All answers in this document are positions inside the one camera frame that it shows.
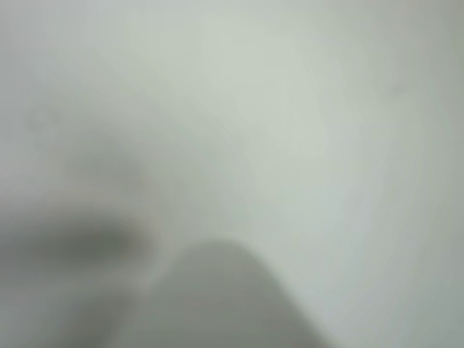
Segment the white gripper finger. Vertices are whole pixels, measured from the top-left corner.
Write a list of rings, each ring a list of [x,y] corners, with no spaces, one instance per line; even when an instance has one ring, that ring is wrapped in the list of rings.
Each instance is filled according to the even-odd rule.
[[[235,241],[189,247],[156,281],[133,347],[331,347],[264,263]]]

